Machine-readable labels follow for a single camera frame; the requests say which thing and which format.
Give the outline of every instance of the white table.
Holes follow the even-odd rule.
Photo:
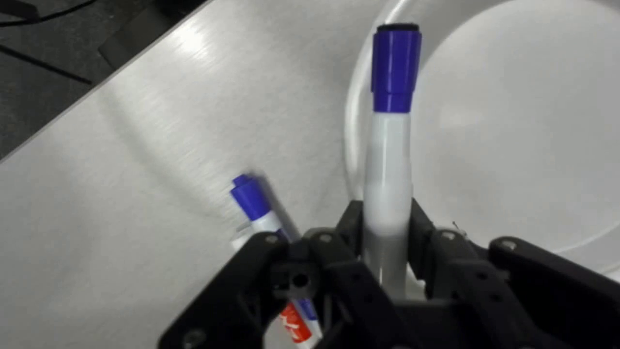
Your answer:
[[[216,0],[13,154],[3,349],[154,349],[231,257],[237,170],[264,172],[299,230],[334,226],[350,77],[383,5]]]

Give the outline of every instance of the blue marker cap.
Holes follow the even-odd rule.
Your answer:
[[[233,181],[235,189],[231,197],[245,210],[251,222],[257,222],[272,212],[272,205],[268,203],[261,183],[249,175],[241,175]]]
[[[410,113],[423,47],[419,26],[383,26],[373,46],[375,111]]]

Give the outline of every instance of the dark floor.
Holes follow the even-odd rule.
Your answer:
[[[26,3],[36,5],[40,16],[47,16],[86,0]],[[3,22],[20,18],[0,15],[0,160],[199,5],[100,0],[76,15],[22,28],[3,28]],[[76,80],[26,61],[42,61],[75,75]]]

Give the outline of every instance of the black cable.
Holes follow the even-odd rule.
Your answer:
[[[96,3],[98,0],[88,0],[88,3],[82,3],[82,5],[78,5],[75,9],[69,9],[69,11],[63,11],[63,13],[55,13],[55,15],[44,16],[44,18],[36,18],[36,20],[0,22],[0,28],[22,28],[22,26],[45,24],[45,22],[51,22],[51,20],[80,13],[80,11],[84,11],[84,9],[88,9],[88,7],[96,5]]]
[[[57,67],[53,67],[53,65],[47,65],[47,63],[44,63],[44,61],[38,61],[38,59],[34,59],[34,57],[28,57],[28,55],[24,55],[24,53],[18,53],[18,51],[14,51],[14,49],[11,49],[11,47],[0,46],[0,53],[3,53],[3,55],[9,55],[9,57],[14,57],[14,59],[18,59],[18,61],[30,63],[30,65],[34,65],[34,67],[40,67],[40,69],[44,69],[44,71],[47,71],[47,73],[53,73],[53,75],[57,75],[57,77],[63,77],[63,79],[69,79],[69,80],[75,80],[75,82],[80,82],[80,84],[86,84],[86,86],[94,86],[94,82],[88,80],[88,79],[76,77],[76,75],[67,73],[67,71],[63,71],[63,69],[57,69]]]

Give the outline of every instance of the screw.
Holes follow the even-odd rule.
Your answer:
[[[276,236],[270,236],[270,238],[266,238],[266,243],[268,243],[268,245],[276,245],[276,243],[278,243],[278,238],[276,238]]]
[[[454,241],[458,236],[456,234],[443,234],[445,239]]]
[[[208,342],[208,334],[202,331],[193,331],[183,338],[183,349],[199,349]]]
[[[332,236],[323,236],[321,241],[330,245],[332,243]]]
[[[503,241],[503,247],[509,251],[518,251],[518,243],[514,243],[514,241]]]

